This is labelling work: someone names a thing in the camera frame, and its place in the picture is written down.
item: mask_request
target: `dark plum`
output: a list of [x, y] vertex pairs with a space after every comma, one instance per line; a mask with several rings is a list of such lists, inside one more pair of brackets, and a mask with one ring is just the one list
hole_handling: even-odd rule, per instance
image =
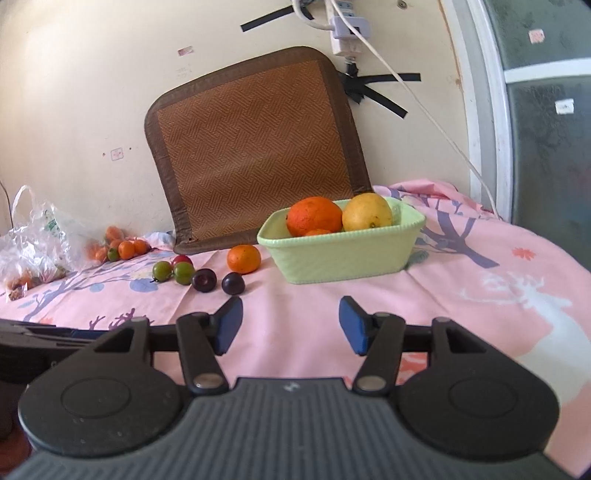
[[194, 273], [191, 285], [195, 290], [203, 293], [212, 291], [217, 285], [216, 274], [210, 268], [201, 268]]
[[228, 295], [240, 295], [245, 288], [246, 285], [239, 273], [231, 272], [222, 280], [222, 290]]

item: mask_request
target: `lemon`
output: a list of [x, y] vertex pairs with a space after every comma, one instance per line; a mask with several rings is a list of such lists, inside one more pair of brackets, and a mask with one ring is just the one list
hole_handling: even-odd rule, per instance
[[377, 193], [357, 195], [347, 203], [343, 210], [343, 227], [346, 232], [393, 224], [390, 205]]

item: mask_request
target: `green basket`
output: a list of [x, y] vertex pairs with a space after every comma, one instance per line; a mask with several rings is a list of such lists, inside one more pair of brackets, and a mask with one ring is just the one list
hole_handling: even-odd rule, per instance
[[[258, 232], [289, 283], [319, 283], [374, 277], [402, 270], [413, 250], [425, 216], [400, 200], [385, 197], [399, 225], [355, 232], [292, 237], [285, 219], [289, 209], [273, 213]], [[348, 200], [335, 202], [341, 209]]]

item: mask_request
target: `gray textured surface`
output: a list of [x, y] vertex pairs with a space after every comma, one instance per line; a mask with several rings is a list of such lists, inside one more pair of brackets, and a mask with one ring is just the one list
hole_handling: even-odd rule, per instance
[[[583, 0], [483, 0], [505, 70], [591, 57], [591, 8]], [[528, 32], [544, 30], [543, 43]]]
[[[591, 77], [508, 86], [513, 118], [513, 221], [591, 270]], [[574, 99], [574, 114], [555, 101]]]
[[9, 480], [566, 480], [543, 455], [479, 465], [418, 443], [384, 400], [341, 380], [242, 379], [195, 400], [168, 435], [134, 453], [38, 453]]

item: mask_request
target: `bed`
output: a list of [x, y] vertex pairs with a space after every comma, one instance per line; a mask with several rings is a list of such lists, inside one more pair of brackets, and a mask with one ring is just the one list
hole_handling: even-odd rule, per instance
[[[547, 454], [572, 475], [591, 462], [591, 274], [547, 240], [497, 220], [449, 184], [419, 180], [376, 187], [427, 217], [405, 269], [381, 277], [291, 285], [262, 248], [261, 268], [245, 277], [244, 320], [220, 359], [236, 377], [355, 376], [361, 359], [340, 330], [339, 300], [352, 295], [368, 312], [389, 311], [407, 323], [451, 317], [546, 380], [561, 405]], [[0, 317], [79, 329], [113, 329], [132, 317], [154, 325], [182, 314], [215, 311], [227, 295], [198, 293], [173, 281], [151, 281], [154, 250], [37, 287], [0, 304]], [[228, 273], [225, 251], [192, 256], [196, 268]], [[398, 381], [425, 367], [408, 353]], [[156, 366], [182, 382], [177, 355], [158, 354]]]

